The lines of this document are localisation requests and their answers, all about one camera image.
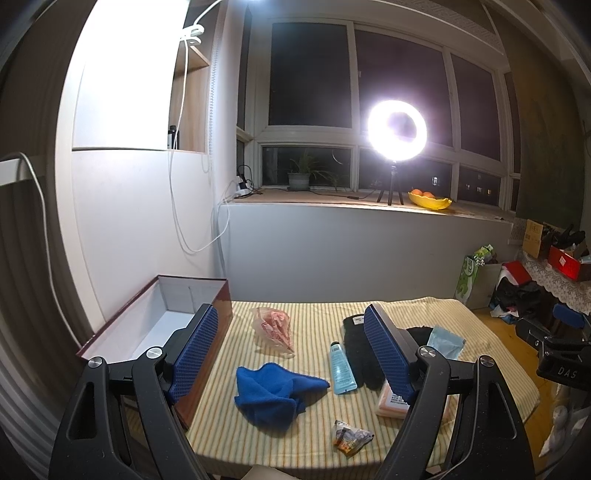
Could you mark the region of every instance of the red cloth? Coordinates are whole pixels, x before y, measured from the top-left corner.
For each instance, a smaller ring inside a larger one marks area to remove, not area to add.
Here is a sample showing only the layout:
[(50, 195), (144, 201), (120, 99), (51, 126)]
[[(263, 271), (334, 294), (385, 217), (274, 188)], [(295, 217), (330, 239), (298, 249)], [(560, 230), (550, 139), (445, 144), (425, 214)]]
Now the red cloth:
[(503, 267), (509, 271), (519, 286), (531, 281), (530, 274), (527, 273), (527, 270), (521, 265), (521, 262), (516, 260), (514, 262), (503, 263)]

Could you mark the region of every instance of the table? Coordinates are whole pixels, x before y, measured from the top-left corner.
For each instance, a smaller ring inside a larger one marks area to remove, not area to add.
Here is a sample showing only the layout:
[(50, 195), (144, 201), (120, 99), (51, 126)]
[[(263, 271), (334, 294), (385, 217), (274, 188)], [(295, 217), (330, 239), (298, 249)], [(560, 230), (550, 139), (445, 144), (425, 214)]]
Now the table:
[(519, 252), (518, 259), (539, 286), (573, 310), (591, 313), (591, 281), (575, 282), (553, 269), (546, 260), (536, 259), (523, 250)]
[[(362, 313), (364, 303), (248, 303), (233, 302), (234, 320), (213, 366), (193, 424), (187, 432), (199, 461), (210, 473), (243, 477), (255, 464), (270, 466), (303, 480), (373, 478), (402, 425), (401, 420), (378, 417), (374, 407), (378, 393), (366, 387), (346, 395), (315, 399), (286, 433), (262, 432), (247, 422), (234, 403), (238, 394), (236, 369), (256, 369), (267, 362), (329, 382), (330, 343), (343, 340), (344, 318)], [(525, 371), (498, 337), (456, 300), (425, 298), (383, 303), (399, 327), (440, 325), (466, 341), (460, 360), (474, 361), (482, 354), (495, 358), (525, 421), (540, 401), (540, 394)], [(269, 306), (291, 316), (296, 355), (290, 359), (261, 349), (251, 328), (254, 307)], [(452, 397), (453, 416), (457, 400)], [(357, 455), (347, 459), (331, 444), (335, 420), (370, 430), (375, 438)], [(453, 421), (442, 425), (429, 466), (443, 463), (453, 431)]]

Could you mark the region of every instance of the tripod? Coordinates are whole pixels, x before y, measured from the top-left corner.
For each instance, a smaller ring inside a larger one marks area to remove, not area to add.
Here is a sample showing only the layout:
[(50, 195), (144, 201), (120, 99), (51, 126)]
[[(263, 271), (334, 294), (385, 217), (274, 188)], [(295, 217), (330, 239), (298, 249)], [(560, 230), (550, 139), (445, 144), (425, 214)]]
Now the tripod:
[[(400, 191), (400, 177), (396, 176), (396, 164), (392, 164), (392, 170), (390, 172), (390, 191), (388, 192), (388, 206), (392, 205), (392, 194), (394, 192), (394, 179), (396, 178), (397, 187), (398, 187), (398, 198), (400, 199), (400, 205), (404, 205), (404, 200), (402, 199), (402, 192)], [(382, 201), (382, 196), (384, 196), (384, 192), (386, 191), (386, 187), (382, 185), (382, 191), (379, 192), (378, 195), (378, 203)]]

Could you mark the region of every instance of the wooden floor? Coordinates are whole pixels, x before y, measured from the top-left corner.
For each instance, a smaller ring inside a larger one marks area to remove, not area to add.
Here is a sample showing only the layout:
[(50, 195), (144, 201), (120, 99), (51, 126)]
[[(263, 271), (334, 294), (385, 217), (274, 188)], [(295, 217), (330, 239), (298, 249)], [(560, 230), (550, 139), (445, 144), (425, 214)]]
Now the wooden floor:
[(507, 325), (501, 319), (491, 317), (489, 312), (489, 309), (483, 309), (475, 311), (474, 314), (500, 338), (540, 391), (540, 405), (525, 424), (535, 469), (538, 471), (545, 466), (545, 459), (538, 458), (538, 455), (552, 428), (553, 383), (535, 374), (538, 367), (537, 352), (515, 334), (515, 325)]

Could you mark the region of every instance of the ring light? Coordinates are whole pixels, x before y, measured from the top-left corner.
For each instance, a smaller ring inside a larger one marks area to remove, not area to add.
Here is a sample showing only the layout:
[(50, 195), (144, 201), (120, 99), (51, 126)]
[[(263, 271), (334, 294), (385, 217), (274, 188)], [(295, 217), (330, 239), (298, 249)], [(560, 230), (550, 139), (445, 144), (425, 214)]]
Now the ring light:
[[(417, 129), (416, 137), (407, 141), (388, 125), (394, 113), (406, 113)], [(427, 124), (412, 105), (400, 100), (386, 100), (377, 104), (369, 114), (369, 141), (388, 160), (397, 162), (410, 160), (423, 151), (427, 143)]]

